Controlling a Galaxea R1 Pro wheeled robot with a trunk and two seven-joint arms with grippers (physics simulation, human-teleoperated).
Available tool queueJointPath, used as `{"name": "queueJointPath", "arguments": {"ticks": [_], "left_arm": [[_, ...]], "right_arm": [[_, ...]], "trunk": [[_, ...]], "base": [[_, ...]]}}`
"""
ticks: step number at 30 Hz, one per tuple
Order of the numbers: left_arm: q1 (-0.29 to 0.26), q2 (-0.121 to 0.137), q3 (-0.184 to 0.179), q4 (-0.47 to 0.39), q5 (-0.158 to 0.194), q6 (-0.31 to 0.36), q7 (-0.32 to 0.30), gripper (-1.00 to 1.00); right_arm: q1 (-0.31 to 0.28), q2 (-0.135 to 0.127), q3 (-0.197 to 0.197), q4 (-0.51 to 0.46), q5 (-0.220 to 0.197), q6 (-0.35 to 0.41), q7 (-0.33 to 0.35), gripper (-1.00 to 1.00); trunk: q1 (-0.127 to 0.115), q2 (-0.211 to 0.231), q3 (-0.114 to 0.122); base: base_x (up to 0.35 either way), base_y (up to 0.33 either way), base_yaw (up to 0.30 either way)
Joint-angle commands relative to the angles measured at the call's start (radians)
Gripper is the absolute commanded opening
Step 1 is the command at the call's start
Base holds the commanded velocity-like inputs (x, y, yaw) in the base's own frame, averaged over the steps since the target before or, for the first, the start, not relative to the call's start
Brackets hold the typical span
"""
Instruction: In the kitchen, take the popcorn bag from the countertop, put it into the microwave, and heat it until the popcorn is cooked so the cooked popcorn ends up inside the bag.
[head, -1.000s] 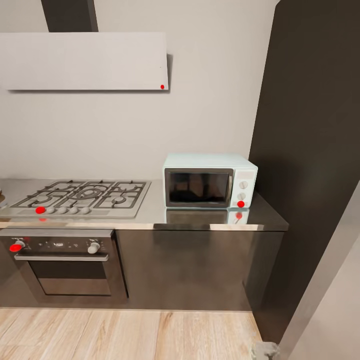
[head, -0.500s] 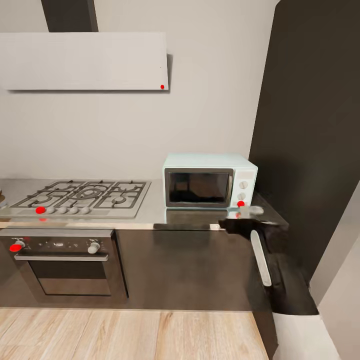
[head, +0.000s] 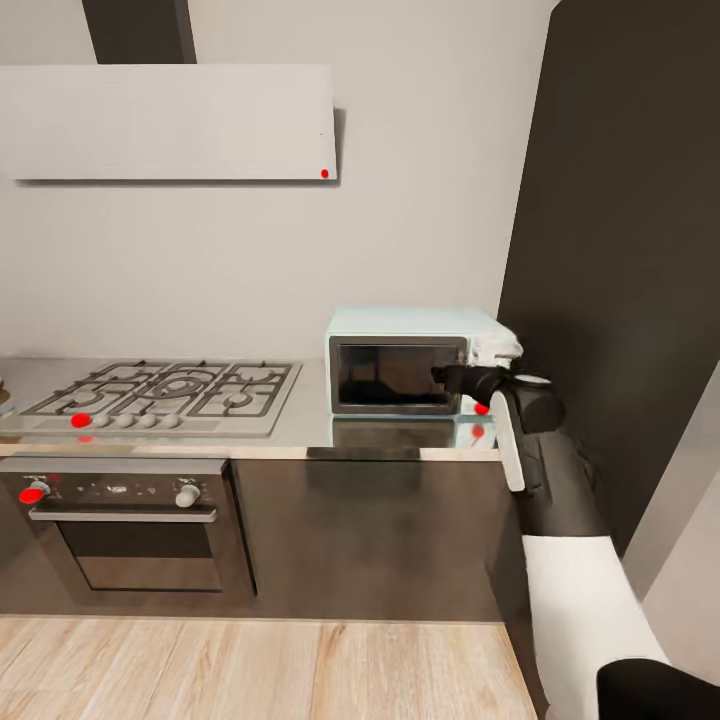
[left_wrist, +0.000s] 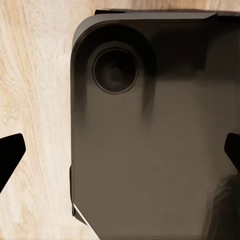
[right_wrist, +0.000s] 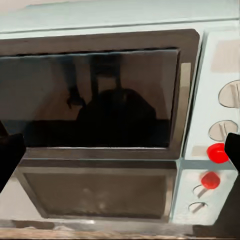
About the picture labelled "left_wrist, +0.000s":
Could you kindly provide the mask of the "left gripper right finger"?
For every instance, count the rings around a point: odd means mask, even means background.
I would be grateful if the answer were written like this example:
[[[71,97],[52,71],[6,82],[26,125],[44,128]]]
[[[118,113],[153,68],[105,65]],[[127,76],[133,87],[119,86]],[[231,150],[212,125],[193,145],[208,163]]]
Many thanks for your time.
[[[240,173],[240,135],[228,133],[224,151]]]

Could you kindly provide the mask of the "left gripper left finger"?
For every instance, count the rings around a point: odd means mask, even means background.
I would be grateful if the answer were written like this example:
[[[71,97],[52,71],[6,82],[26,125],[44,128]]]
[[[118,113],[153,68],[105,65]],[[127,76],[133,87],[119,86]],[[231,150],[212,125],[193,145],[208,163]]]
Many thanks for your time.
[[[0,138],[0,193],[26,152],[21,133]]]

